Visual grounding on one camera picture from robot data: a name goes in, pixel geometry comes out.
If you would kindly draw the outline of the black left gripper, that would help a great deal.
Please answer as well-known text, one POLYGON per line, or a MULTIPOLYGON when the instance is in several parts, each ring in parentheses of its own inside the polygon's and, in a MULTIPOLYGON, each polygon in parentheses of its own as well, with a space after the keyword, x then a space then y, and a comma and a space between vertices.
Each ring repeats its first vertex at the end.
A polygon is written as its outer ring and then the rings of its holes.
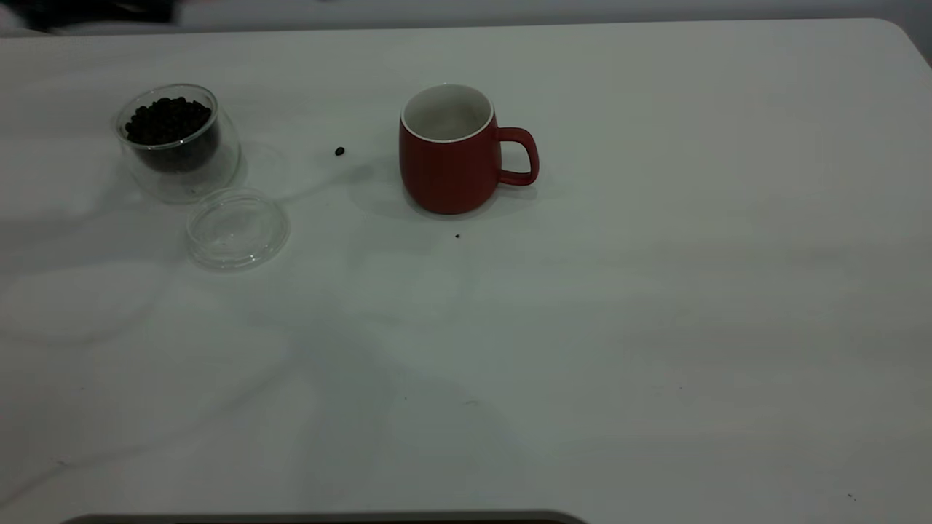
POLYGON ((27 29, 42 33, 82 24, 171 24, 179 1, 2 1, 27 29))

